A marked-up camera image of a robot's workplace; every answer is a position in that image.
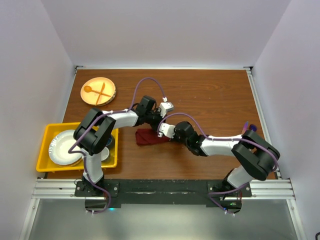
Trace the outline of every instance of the round wooden plate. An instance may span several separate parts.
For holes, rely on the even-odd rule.
[[[92,91],[86,92],[85,86],[89,86]],[[82,100],[89,105],[103,106],[110,103],[115,98],[116,92],[117,92],[116,86],[109,78],[95,77],[87,81],[82,86],[80,95]]]

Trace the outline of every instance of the wooden table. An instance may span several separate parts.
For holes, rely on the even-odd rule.
[[[78,70],[64,123],[81,122],[87,114],[91,106],[82,101],[80,89],[86,81],[95,77],[109,78],[117,87],[115,99],[100,107],[101,110],[123,110],[129,107],[138,81],[153,77],[160,81],[168,101],[174,104],[174,112],[192,115],[207,134],[216,137],[238,135],[244,123],[249,121],[263,135],[245,70]],[[135,102],[139,102],[144,95],[161,102],[161,91],[154,82],[147,80],[140,86]],[[174,116],[167,123],[181,121],[190,120]],[[104,170],[106,178],[223,179],[231,169],[239,166],[235,157],[195,156],[178,143],[138,146],[135,138],[137,128],[148,126],[124,127],[119,130],[118,165]],[[49,173],[48,178],[79,178],[81,175],[81,171],[61,171]]]

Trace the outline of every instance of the dark red towel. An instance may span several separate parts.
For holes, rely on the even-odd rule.
[[[151,128],[141,128],[135,132],[135,140],[137,145],[143,146],[169,142],[170,138],[166,136],[158,137],[157,133]]]

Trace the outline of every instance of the yellow plastic tray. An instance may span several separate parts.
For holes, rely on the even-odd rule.
[[[71,122],[71,123],[53,123],[45,127],[43,140],[41,144],[41,149],[38,157],[38,162],[36,164],[36,170],[38,172],[58,172],[58,171],[70,171],[70,170],[83,170],[84,162],[80,161],[78,164],[73,166],[60,166],[55,164],[49,157],[49,145],[56,135],[59,133],[76,129],[80,122]],[[107,161],[102,161],[101,165],[103,169],[106,168],[115,168],[118,162],[118,134],[119,130],[114,129],[112,131],[112,136],[114,137],[115,144],[114,148],[110,149],[110,157]]]

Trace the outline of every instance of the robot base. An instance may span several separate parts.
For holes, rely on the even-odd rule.
[[[102,197],[102,192],[93,191],[85,181],[78,181],[75,197]],[[164,204],[164,205],[206,205],[217,207],[208,197],[208,193],[217,192],[222,180],[162,180],[162,179],[103,179],[100,186],[109,191],[111,208],[121,208],[122,204]],[[251,197],[251,189],[242,190],[242,197]],[[214,199],[229,211],[241,209],[240,200],[222,200],[223,197],[237,197],[238,192],[217,195]],[[106,201],[86,199],[85,206],[101,209]]]

